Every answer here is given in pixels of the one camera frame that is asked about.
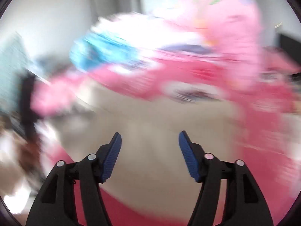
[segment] blue rubber fingertip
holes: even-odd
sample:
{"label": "blue rubber fingertip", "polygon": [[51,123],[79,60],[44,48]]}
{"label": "blue rubber fingertip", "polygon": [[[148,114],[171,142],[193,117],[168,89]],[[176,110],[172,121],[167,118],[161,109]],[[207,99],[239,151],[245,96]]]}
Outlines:
{"label": "blue rubber fingertip", "polygon": [[103,174],[102,174],[103,182],[105,182],[108,178],[111,177],[120,149],[121,149],[121,135],[118,134],[118,136],[116,137],[116,139],[114,140],[110,148],[110,151],[108,152],[106,159],[103,162]]}
{"label": "blue rubber fingertip", "polygon": [[184,156],[186,166],[190,173],[190,176],[195,179],[196,182],[200,179],[199,174],[199,163],[192,152],[192,149],[189,145],[189,141],[186,139],[185,134],[183,132],[179,135],[179,145]]}

